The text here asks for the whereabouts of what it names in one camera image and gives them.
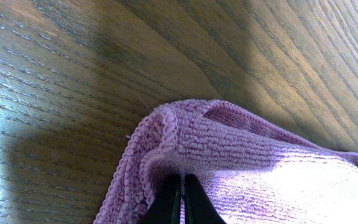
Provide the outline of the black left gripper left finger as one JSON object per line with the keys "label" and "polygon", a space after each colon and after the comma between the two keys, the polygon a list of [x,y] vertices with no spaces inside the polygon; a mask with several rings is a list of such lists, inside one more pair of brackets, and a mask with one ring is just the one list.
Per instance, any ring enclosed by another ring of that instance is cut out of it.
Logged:
{"label": "black left gripper left finger", "polygon": [[179,224],[181,209],[181,177],[170,175],[165,179],[153,204],[140,224]]}

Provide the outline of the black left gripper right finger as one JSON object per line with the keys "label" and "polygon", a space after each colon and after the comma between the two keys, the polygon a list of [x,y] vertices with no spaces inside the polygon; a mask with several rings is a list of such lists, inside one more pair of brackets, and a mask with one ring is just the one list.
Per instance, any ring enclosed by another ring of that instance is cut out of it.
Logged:
{"label": "black left gripper right finger", "polygon": [[226,224],[194,174],[185,177],[185,223]]}

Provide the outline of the purple microfibre cloth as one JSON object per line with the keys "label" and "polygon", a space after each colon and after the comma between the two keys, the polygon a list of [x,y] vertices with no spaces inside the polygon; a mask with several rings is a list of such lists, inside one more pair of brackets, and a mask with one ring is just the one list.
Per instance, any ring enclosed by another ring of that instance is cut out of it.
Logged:
{"label": "purple microfibre cloth", "polygon": [[176,101],[146,116],[95,222],[138,222],[171,174],[196,175],[226,223],[358,223],[358,153],[221,100]]}

